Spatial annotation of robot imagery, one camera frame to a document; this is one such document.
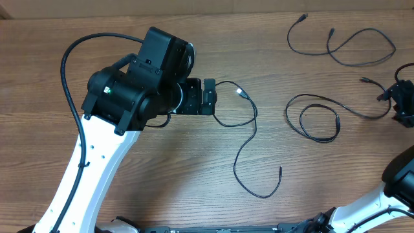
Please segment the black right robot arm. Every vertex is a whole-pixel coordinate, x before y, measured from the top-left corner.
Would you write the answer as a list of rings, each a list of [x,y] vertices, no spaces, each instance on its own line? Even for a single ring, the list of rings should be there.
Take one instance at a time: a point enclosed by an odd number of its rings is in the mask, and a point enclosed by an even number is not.
[[[290,127],[300,135],[319,143],[332,142],[340,132],[340,117],[332,108],[322,104],[311,104],[300,113],[300,126],[302,131],[295,128],[288,117],[288,108],[291,101],[301,96],[321,98],[358,115],[362,118],[374,120],[384,117],[391,109],[391,99],[394,99],[395,119],[406,127],[413,127],[413,83],[409,80],[397,80],[389,89],[368,78],[361,78],[362,82],[372,83],[384,90],[377,97],[378,101],[387,100],[388,110],[380,116],[366,116],[353,111],[341,103],[324,96],[315,94],[299,94],[292,98],[286,108],[285,117]],[[335,114],[336,133],[330,138],[312,137],[305,130],[302,116],[312,107],[325,108]],[[357,201],[338,208],[332,208],[325,213],[319,213],[313,219],[305,220],[292,228],[291,232],[367,232],[389,220],[408,216],[413,219],[413,145],[396,156],[385,168],[382,182],[372,192],[359,198]]]

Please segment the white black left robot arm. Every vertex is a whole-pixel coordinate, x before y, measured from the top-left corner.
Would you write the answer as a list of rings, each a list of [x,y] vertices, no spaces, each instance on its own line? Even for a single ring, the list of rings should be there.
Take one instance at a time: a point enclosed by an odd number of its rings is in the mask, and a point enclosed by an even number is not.
[[[76,146],[50,206],[27,232],[139,232],[124,217],[97,222],[125,155],[159,115],[214,114],[215,80],[190,77],[191,43],[151,27],[140,44],[137,53],[90,77],[82,115],[69,100],[79,132]]]

